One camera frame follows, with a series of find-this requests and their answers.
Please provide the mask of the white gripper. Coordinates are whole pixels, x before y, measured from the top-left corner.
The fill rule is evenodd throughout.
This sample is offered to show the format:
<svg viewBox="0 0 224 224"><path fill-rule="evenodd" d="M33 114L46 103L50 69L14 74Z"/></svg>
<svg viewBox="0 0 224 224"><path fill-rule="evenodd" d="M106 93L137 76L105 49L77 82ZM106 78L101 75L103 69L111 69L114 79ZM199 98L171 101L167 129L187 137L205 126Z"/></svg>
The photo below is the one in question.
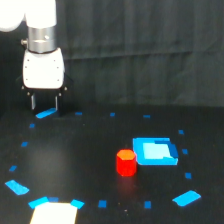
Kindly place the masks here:
<svg viewBox="0 0 224 224"><path fill-rule="evenodd" d="M23 57L22 86L32 90L57 90L65 86L65 65L60 48L55 51L38 54L26 50ZM35 93L31 94L31 109L36 108ZM62 94L55 96L55 108L62 112Z"/></svg>

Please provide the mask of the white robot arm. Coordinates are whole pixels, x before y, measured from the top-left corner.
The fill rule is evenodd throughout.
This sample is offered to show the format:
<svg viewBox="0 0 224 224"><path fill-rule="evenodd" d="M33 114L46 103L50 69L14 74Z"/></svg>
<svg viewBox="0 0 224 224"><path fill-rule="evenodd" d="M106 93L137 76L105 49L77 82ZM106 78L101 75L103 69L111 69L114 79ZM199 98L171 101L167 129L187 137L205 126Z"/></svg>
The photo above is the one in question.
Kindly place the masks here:
<svg viewBox="0 0 224 224"><path fill-rule="evenodd" d="M62 51L56 42L56 0L0 0L0 32L12 32L22 21L28 36L21 40L25 50L17 82L30 97L32 111L36 109L37 90L56 91L53 111L62 114L63 93L71 78L65 74Z"/></svg>

